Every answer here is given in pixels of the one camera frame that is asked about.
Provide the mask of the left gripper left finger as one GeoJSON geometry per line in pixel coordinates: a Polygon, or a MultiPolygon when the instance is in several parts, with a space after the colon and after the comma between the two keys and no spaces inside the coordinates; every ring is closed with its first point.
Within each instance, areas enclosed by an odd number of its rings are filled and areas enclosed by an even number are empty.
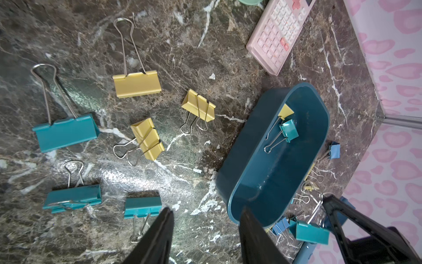
{"type": "Polygon", "coordinates": [[[168,264],[173,231],[174,213],[165,207],[123,264],[168,264]]]}

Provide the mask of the large teal binder clip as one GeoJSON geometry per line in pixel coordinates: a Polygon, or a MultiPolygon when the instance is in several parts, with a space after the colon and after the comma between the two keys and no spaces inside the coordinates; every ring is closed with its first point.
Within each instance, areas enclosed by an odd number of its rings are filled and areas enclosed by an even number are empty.
{"type": "Polygon", "coordinates": [[[32,131],[36,134],[38,145],[42,153],[47,153],[53,150],[84,143],[98,138],[100,135],[100,130],[94,121],[93,115],[89,113],[79,116],[70,105],[67,96],[65,95],[65,90],[59,84],[56,66],[46,63],[36,64],[31,68],[31,74],[42,84],[47,110],[48,122],[32,128],[32,131]],[[51,119],[47,98],[46,82],[40,75],[35,72],[35,70],[39,67],[53,68],[54,84],[58,88],[61,97],[70,110],[72,114],[71,118],[57,121],[53,121],[51,119]]]}

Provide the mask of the large yellow binder clip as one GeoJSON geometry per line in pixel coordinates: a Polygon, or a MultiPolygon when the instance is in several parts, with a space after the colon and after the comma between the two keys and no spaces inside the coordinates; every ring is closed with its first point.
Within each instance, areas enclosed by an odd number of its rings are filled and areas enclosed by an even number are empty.
{"type": "Polygon", "coordinates": [[[117,97],[120,99],[124,99],[124,98],[129,98],[129,97],[144,96],[144,95],[157,94],[157,93],[162,92],[162,87],[158,78],[157,71],[156,70],[146,71],[144,64],[141,60],[138,48],[133,38],[135,24],[127,18],[116,18],[116,20],[113,22],[113,25],[115,29],[117,30],[117,32],[120,34],[120,38],[122,41],[123,58],[124,58],[124,73],[113,76],[114,87],[115,87],[117,97]],[[125,48],[124,48],[125,38],[122,32],[119,30],[119,27],[118,27],[119,22],[129,22],[131,24],[130,39],[134,46],[134,50],[136,52],[137,58],[140,62],[141,71],[139,72],[129,73],[127,71],[126,55],[125,55],[125,48]]]}

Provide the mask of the blue binder clip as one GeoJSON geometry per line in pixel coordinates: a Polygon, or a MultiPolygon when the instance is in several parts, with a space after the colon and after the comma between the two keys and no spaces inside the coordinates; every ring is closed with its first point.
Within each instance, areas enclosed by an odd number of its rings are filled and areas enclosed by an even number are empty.
{"type": "Polygon", "coordinates": [[[324,160],[332,160],[332,159],[337,159],[340,158],[341,155],[341,145],[335,141],[332,141],[331,144],[329,145],[328,150],[324,153],[324,155],[322,157],[320,157],[319,159],[317,159],[318,163],[321,163],[324,160]]]}
{"type": "Polygon", "coordinates": [[[281,218],[276,224],[273,225],[271,231],[274,235],[287,235],[288,237],[289,232],[289,221],[286,217],[281,218]]]}

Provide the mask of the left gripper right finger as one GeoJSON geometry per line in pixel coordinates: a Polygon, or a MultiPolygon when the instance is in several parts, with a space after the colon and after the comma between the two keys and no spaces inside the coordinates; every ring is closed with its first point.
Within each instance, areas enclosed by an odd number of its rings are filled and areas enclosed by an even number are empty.
{"type": "Polygon", "coordinates": [[[240,218],[239,234],[244,264],[288,264],[252,211],[244,208],[240,218]]]}

